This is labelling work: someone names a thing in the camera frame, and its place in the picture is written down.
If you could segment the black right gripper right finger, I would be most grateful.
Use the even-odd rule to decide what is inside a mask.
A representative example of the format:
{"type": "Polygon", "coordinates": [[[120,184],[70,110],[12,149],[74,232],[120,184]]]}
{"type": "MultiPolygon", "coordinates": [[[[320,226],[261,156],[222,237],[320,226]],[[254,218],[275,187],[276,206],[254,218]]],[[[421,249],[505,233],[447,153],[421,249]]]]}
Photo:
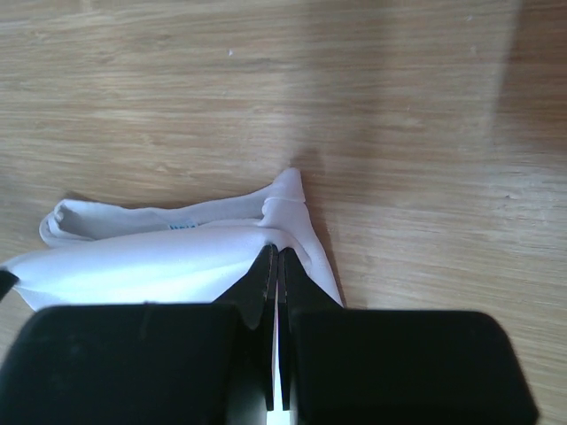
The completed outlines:
{"type": "Polygon", "coordinates": [[[295,251],[278,265],[283,409],[296,424],[534,424],[507,333],[478,311],[341,306],[295,251]]]}

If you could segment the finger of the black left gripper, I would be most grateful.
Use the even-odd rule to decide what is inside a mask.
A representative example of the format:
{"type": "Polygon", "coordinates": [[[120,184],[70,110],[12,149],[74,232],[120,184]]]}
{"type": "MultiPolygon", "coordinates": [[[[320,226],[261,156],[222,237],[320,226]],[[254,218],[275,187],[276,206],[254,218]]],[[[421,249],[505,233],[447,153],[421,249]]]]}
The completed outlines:
{"type": "Polygon", "coordinates": [[[19,278],[6,269],[0,270],[0,301],[12,290],[19,282],[19,278]]]}

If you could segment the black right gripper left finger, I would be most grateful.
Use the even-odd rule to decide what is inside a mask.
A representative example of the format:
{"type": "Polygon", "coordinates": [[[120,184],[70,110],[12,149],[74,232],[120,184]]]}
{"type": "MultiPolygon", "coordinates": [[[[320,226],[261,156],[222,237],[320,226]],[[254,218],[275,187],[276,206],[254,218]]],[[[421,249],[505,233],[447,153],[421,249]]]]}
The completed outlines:
{"type": "Polygon", "coordinates": [[[1,368],[4,424],[263,424],[274,407],[276,247],[207,304],[35,313],[1,368]]]}

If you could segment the white t shirt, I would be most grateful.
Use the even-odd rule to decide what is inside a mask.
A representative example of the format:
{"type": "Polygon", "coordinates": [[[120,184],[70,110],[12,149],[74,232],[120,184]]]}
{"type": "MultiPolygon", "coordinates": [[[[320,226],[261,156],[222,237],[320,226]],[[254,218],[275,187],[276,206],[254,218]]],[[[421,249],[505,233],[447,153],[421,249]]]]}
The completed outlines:
{"type": "Polygon", "coordinates": [[[276,247],[274,407],[263,424],[295,424],[283,408],[279,370],[281,252],[295,251],[307,275],[341,305],[298,170],[248,195],[172,210],[65,199],[39,233],[44,250],[1,266],[19,278],[12,290],[34,313],[67,305],[207,304],[241,279],[263,248],[276,247]]]}

